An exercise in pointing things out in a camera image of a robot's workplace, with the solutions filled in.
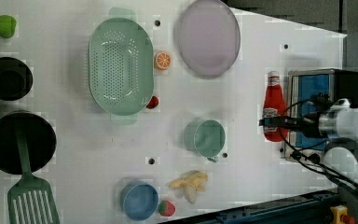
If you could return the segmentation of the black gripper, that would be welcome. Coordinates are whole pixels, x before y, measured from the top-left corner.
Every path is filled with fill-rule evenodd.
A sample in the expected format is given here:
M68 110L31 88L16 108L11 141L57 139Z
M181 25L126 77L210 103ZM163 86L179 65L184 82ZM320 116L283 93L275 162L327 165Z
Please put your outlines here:
M318 113L310 113L301 118L287 118L287 117L269 117L262 118L258 121L259 126L264 133L273 133L277 131L288 132L294 131L303 133L308 138L324 138L324 135L319 130ZM285 127L268 126L268 125L283 125L288 121L288 129Z

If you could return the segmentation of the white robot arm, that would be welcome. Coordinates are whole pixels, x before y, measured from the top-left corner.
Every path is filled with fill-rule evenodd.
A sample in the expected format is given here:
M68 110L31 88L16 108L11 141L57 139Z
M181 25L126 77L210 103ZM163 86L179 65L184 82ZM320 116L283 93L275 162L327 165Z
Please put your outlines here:
M358 194L358 107L353 108L348 99L336 102L313 97L293 104L294 107L310 104L315 112L293 118L283 113L268 112L259 125L282 134L284 129L303 133L308 138L318 138L325 145L324 156L319 160L293 148L291 157L314 173L325 175L330 181L346 184Z

